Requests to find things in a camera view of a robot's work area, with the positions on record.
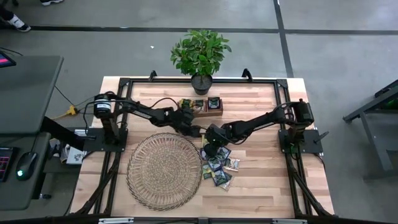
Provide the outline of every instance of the wicker plate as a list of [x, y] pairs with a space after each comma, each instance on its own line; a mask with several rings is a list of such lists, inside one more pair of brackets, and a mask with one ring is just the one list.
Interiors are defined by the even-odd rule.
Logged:
[[131, 154], [127, 184], [139, 203], [170, 210], [189, 201], [201, 181], [201, 157], [192, 142], [178, 134], [155, 134]]

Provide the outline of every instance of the computer mouse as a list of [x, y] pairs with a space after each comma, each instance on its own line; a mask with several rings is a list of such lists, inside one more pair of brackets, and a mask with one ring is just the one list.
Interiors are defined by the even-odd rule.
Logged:
[[21, 158], [18, 160], [16, 174], [17, 180], [29, 180], [35, 169], [37, 153], [26, 152], [23, 153]]

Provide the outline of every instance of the person's shoe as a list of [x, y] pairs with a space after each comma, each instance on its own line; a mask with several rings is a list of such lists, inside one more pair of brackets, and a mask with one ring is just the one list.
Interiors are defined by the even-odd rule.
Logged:
[[49, 6], [51, 3], [60, 3], [63, 2], [63, 0], [40, 0], [43, 6]]
[[7, 22], [10, 23], [11, 25], [13, 25], [17, 30], [19, 30], [21, 32], [30, 31], [30, 26], [28, 26], [27, 24], [22, 22], [16, 15], [14, 15], [14, 17]]

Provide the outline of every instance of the gray floor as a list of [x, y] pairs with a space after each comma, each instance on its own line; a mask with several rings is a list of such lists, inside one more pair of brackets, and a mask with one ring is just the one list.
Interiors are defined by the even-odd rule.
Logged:
[[[280, 0], [287, 29], [396, 30], [398, 2], [393, 0]], [[14, 12], [32, 25], [112, 27], [277, 28], [271, 0], [65, 0], [42, 7], [21, 1]], [[227, 33], [233, 53], [217, 76], [238, 77], [249, 68], [255, 77], [286, 77], [279, 34]], [[0, 47], [25, 55], [62, 55], [57, 86], [78, 103], [100, 90], [105, 75], [179, 75], [169, 50], [183, 37], [174, 32], [55, 32], [20, 34], [0, 30]], [[362, 124], [341, 119], [380, 88], [397, 78], [398, 36], [288, 35], [295, 77], [305, 79], [323, 140], [326, 174], [337, 215], [398, 222], [397, 179], [364, 182], [379, 168]], [[49, 116], [65, 112], [68, 103], [53, 94]], [[82, 125], [81, 117], [61, 124]], [[76, 177], [46, 182], [53, 200], [32, 204], [23, 212], [0, 212], [0, 219], [63, 215]]]

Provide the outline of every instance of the gray desk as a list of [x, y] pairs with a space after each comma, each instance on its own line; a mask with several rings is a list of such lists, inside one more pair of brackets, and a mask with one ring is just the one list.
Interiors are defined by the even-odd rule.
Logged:
[[[0, 138], [0, 142], [5, 142], [13, 138], [15, 137]], [[19, 151], [16, 155], [16, 160], [14, 160], [10, 167], [7, 181], [0, 183], [0, 210], [26, 209], [29, 206], [32, 197], [34, 196], [37, 187], [41, 189], [38, 179], [40, 178], [40, 175], [42, 175], [44, 160], [47, 157], [46, 152], [50, 138], [51, 136], [49, 133], [40, 133], [37, 137], [24, 137], [7, 144], [7, 146], [10, 147], [18, 147]], [[19, 181], [16, 179], [17, 162], [23, 153], [30, 152], [30, 150], [38, 154], [35, 170], [29, 180]]]
[[60, 72], [59, 56], [13, 57], [16, 66], [0, 68], [0, 134], [35, 134]]

